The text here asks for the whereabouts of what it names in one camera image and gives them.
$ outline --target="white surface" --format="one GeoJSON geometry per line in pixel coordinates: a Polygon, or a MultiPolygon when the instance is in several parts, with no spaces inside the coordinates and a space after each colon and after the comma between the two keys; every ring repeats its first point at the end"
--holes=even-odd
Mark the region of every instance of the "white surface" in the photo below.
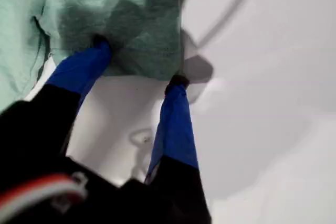
{"type": "MultiPolygon", "coordinates": [[[[185,0],[183,27],[202,41],[234,2],[185,0]]],[[[191,113],[214,223],[335,223],[335,5],[242,0],[203,47],[214,76],[191,113]]],[[[99,79],[69,154],[117,184],[143,178],[164,86],[99,79]]]]}

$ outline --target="cloth fold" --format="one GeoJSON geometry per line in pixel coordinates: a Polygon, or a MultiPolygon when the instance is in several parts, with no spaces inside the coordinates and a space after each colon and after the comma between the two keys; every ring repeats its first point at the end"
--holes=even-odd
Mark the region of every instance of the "cloth fold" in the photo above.
{"type": "Polygon", "coordinates": [[[0,110],[29,93],[48,55],[59,64],[94,34],[115,49],[105,75],[169,80],[181,62],[179,13],[179,0],[0,0],[0,110]]]}

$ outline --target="mint green cloth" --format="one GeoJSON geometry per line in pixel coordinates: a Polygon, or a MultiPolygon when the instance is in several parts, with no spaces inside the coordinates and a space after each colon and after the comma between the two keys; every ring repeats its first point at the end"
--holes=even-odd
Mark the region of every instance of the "mint green cloth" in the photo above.
{"type": "Polygon", "coordinates": [[[179,12],[179,0],[0,0],[0,110],[29,93],[49,47],[58,64],[96,33],[120,48],[105,75],[168,80],[181,62],[179,12]]]}

